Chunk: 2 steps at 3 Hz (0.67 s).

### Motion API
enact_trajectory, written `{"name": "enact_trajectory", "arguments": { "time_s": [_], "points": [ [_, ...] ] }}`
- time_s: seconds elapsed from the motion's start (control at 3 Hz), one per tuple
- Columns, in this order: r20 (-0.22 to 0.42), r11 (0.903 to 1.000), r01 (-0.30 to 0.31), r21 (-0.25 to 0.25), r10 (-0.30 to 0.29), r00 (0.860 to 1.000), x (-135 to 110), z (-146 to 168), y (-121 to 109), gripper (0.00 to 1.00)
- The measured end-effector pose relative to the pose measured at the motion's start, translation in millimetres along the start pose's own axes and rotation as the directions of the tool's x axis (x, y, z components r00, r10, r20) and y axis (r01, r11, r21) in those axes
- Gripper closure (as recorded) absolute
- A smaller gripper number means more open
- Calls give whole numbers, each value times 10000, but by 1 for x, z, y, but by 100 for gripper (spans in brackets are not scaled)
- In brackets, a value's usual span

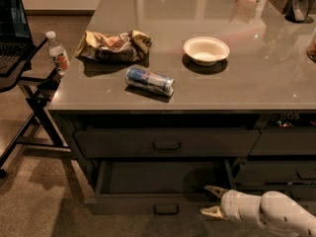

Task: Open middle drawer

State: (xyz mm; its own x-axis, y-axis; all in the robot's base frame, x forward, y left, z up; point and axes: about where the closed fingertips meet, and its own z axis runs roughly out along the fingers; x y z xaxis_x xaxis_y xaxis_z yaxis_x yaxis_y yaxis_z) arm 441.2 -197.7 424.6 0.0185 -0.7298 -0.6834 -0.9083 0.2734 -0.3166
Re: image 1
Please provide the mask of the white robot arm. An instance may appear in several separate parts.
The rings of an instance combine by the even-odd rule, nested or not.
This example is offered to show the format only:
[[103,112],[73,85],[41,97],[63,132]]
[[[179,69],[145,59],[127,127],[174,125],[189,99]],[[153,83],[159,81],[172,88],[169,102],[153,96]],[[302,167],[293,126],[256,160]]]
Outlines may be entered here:
[[316,237],[316,216],[285,194],[268,191],[255,196],[215,186],[204,188],[220,198],[220,205],[200,210],[206,216],[253,222],[279,237]]

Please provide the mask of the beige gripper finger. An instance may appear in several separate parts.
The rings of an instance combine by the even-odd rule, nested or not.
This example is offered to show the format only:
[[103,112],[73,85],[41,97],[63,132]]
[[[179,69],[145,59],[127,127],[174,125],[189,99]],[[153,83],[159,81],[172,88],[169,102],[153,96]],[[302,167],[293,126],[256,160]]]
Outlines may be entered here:
[[207,191],[213,193],[215,196],[217,196],[218,198],[222,198],[224,196],[225,193],[228,192],[227,189],[224,189],[222,187],[217,187],[217,186],[210,186],[207,185],[204,187]]
[[200,210],[200,212],[203,215],[214,217],[214,218],[218,218],[218,219],[224,219],[225,218],[225,214],[223,213],[223,211],[221,210],[219,205],[212,206],[212,207],[207,207],[207,208],[202,208]]

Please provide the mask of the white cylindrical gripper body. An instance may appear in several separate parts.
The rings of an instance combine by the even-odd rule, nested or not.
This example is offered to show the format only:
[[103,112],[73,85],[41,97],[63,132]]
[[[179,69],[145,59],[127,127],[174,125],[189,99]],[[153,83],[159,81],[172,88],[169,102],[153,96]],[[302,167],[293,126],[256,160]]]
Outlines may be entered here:
[[229,190],[221,198],[220,208],[229,220],[261,223],[261,199],[260,196]]

